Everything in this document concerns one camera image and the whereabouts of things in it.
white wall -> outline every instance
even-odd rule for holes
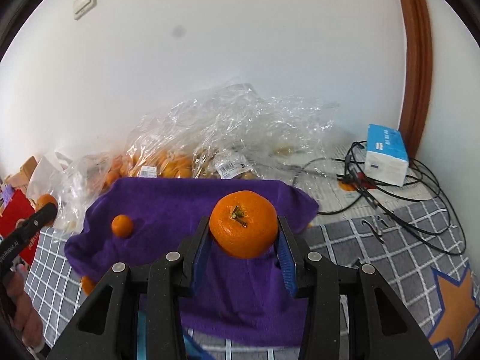
[[[0,63],[2,176],[47,150],[119,146],[145,112],[233,76],[339,102],[349,140],[398,125],[399,0],[98,0],[79,21],[73,1],[42,2]]]
[[[445,0],[427,0],[433,86],[418,158],[438,177],[459,214],[472,268],[480,274],[480,48]]]

small orange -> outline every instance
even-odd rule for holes
[[[113,159],[110,171],[115,170],[118,172],[122,166],[122,163],[123,163],[123,158],[121,155],[118,155]]]
[[[253,174],[253,172],[248,171],[248,172],[245,172],[245,173],[241,176],[241,179],[244,179],[244,180],[254,180],[254,179],[255,179],[255,175]]]
[[[112,184],[120,178],[120,173],[115,170],[111,170],[106,174],[105,185],[107,188],[110,188]]]
[[[134,166],[137,164],[139,159],[140,159],[140,153],[137,151],[131,158]]]
[[[88,276],[82,276],[82,280],[80,280],[80,284],[82,285],[82,290],[85,292],[85,295],[90,295],[93,291],[95,286],[97,285],[91,278]]]
[[[128,172],[130,171],[130,163],[124,163],[120,168],[120,177],[128,177]]]
[[[189,179],[191,178],[191,169],[190,168],[182,168],[177,170],[175,173],[176,179]]]
[[[191,167],[191,164],[194,162],[193,157],[189,157],[183,154],[176,155],[174,159],[175,163],[177,164],[177,168]]]
[[[209,225],[220,248],[241,259],[265,253],[278,234],[275,207],[252,191],[234,192],[221,198],[210,215]]]
[[[158,152],[157,163],[156,163],[157,168],[160,168],[162,166],[162,164],[165,162],[168,156],[169,156],[169,153],[166,150],[160,150]]]
[[[112,233],[120,238],[128,238],[134,230],[134,223],[126,215],[117,215],[112,221]]]
[[[162,164],[162,167],[160,168],[160,176],[166,179],[172,179],[175,177],[176,173],[177,164],[175,163],[175,161],[166,159],[165,162]]]
[[[56,199],[52,195],[49,195],[48,193],[46,193],[45,195],[42,195],[37,199],[37,204],[35,205],[35,212],[43,208],[47,203],[53,203],[57,208],[59,206]],[[50,221],[46,225],[52,226],[53,222],[54,221]]]

light switch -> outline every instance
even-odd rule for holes
[[[75,0],[73,3],[73,18],[80,19],[84,14],[97,5],[97,0]]]

tissue box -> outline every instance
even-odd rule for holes
[[[366,176],[401,187],[408,168],[409,156],[400,132],[370,124],[364,169]]]

human hand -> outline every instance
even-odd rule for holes
[[[15,272],[6,285],[7,295],[17,306],[12,326],[22,332],[22,341],[28,347],[39,347],[43,341],[43,323],[32,306],[32,300],[23,290],[23,278]]]

